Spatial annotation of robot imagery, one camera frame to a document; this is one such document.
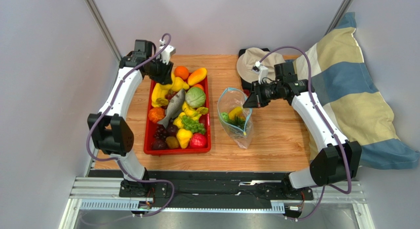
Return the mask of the orange toy pineapple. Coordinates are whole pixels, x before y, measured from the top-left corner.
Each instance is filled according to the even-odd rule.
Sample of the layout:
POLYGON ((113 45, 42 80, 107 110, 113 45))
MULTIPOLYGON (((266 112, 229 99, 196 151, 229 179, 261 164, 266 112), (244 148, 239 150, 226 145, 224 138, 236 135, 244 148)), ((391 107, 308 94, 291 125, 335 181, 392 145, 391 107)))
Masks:
POLYGON ((235 126, 239 129, 241 129, 242 131, 245 131, 246 118, 244 118, 244 119, 237 118, 235 120, 229 120, 228 123, 232 126, 235 126))

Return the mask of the green toy cucumber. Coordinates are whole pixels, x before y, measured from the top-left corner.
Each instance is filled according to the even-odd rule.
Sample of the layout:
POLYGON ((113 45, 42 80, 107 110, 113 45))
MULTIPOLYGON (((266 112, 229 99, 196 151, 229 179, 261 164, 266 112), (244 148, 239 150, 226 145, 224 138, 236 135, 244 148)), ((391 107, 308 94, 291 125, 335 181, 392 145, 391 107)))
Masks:
POLYGON ((228 113, 227 112, 222 112, 221 114, 220 114, 220 118, 224 121, 224 122, 226 122, 226 123, 228 123, 229 122, 229 115, 228 115, 228 113))

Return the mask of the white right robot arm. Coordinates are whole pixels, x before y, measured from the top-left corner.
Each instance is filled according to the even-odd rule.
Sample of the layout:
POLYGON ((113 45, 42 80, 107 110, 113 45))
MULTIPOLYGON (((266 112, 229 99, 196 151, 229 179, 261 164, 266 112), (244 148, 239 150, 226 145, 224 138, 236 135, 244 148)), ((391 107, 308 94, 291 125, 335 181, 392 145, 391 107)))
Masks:
POLYGON ((288 174, 289 187, 323 187, 344 181, 351 182, 357 174, 361 145, 351 142, 333 123, 321 106, 312 84, 299 80, 291 63, 275 65, 275 80, 268 78, 268 68, 255 62, 252 71, 258 80, 252 82, 251 93, 244 108, 262 108, 271 100, 284 99, 299 114, 313 137, 318 151, 309 167, 288 174))

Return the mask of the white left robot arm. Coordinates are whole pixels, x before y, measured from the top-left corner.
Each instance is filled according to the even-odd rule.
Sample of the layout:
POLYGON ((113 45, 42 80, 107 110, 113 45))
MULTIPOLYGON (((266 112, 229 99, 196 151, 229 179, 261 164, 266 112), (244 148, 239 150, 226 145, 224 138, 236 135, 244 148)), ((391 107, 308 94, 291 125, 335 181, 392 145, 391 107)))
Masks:
POLYGON ((161 38, 160 45, 138 39, 134 50, 122 57, 116 82, 98 113, 89 114, 87 152, 96 161, 115 161, 123 172, 123 190, 149 191, 146 168, 132 151, 134 134, 126 122, 129 105, 137 87, 145 76, 160 84, 171 84, 175 48, 169 40, 161 38))

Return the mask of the clear zip top bag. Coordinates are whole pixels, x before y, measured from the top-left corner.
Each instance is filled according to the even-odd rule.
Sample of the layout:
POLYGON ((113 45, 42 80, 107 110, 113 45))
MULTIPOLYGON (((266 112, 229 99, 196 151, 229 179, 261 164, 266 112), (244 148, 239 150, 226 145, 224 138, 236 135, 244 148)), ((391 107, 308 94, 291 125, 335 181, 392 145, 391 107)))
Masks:
POLYGON ((241 149, 247 149, 253 138, 252 109, 244 108, 247 95, 239 89, 226 88, 217 101, 217 114, 227 135, 241 149))

